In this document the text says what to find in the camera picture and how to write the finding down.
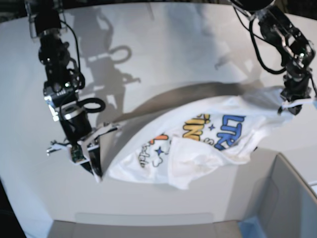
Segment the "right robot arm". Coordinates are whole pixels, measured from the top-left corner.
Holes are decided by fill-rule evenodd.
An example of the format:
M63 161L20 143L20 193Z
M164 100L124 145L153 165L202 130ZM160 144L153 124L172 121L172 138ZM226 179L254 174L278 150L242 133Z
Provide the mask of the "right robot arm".
M50 142L47 155L64 150L75 165L91 173L96 182L103 180L100 137L119 129L112 123L92 127L88 115L102 112L106 104L99 98L80 100L78 93L85 88L80 59L72 58L69 43L61 39L66 23L62 1L26 0L30 37L40 42L38 58L44 66L46 81L43 97L54 121L59 122L65 134L63 142Z

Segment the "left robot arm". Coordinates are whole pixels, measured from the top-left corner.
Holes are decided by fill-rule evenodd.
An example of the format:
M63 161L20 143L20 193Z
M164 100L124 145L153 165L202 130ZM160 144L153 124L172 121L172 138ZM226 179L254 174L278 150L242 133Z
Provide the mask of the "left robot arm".
M253 47L261 67L273 75L283 75L284 89L280 96L283 103L278 113L289 111L299 114L303 104L316 104L317 99L310 96L317 86L313 80L310 64L316 56L313 43L290 21L272 0L232 0L236 15L244 15L249 25ZM264 42L275 47L281 56L280 70L267 67L262 60L253 30L254 21L258 21Z

